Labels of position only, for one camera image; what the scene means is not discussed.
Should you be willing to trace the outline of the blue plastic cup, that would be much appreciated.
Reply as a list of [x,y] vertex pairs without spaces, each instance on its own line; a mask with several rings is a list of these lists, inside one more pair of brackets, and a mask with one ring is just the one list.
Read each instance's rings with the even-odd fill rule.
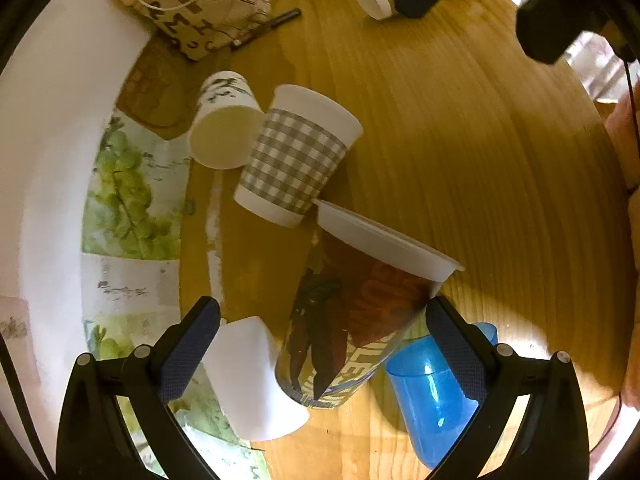
[[395,353],[385,370],[414,452],[434,469],[462,434],[478,402],[464,395],[431,336]]

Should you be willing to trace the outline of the plain white paper cup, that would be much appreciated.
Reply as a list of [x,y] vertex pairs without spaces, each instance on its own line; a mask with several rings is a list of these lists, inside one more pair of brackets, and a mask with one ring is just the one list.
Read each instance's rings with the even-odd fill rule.
[[280,439],[309,420],[277,382],[278,354],[266,324],[251,316],[222,324],[202,359],[221,411],[242,440]]

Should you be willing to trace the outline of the brown printed paper sheet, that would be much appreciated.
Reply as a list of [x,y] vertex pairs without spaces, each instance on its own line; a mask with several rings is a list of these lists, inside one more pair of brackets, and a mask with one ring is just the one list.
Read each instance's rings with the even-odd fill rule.
[[172,140],[189,130],[196,92],[196,64],[164,36],[154,36],[122,84],[116,108],[161,139]]

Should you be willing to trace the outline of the grey checkered paper cup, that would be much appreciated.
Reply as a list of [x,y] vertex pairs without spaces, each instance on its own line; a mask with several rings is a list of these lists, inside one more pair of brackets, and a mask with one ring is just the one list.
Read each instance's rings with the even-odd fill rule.
[[362,133],[360,121],[327,96],[280,84],[235,189],[235,203],[278,226],[298,226]]

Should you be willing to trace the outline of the white paper cup ink print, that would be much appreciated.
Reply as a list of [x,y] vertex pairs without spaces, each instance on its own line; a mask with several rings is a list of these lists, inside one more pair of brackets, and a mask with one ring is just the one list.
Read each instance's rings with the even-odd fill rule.
[[191,157],[199,164],[229,170],[250,158],[265,113],[246,79],[231,70],[210,75],[198,97],[198,111],[186,135]]

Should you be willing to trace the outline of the brown printed plastic cup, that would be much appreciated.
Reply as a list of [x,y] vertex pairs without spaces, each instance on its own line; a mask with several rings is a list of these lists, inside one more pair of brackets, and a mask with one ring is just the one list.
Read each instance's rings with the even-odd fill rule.
[[316,203],[318,240],[276,365],[306,408],[344,404],[405,338],[460,263],[361,214]]

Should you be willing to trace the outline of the black pen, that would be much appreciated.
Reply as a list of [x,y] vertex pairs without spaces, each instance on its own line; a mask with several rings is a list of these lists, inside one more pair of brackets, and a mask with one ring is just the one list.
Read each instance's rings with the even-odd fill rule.
[[276,29],[290,21],[293,21],[296,18],[299,18],[301,15],[302,10],[300,10],[299,8],[294,8],[280,15],[277,15],[275,18],[270,18],[270,20],[266,21],[264,24],[261,24],[257,28],[252,29],[250,32],[247,32],[240,38],[233,40],[230,46],[230,50],[239,50],[239,48],[244,47],[246,44],[250,44],[257,38],[268,34],[268,32],[271,32],[273,29]]

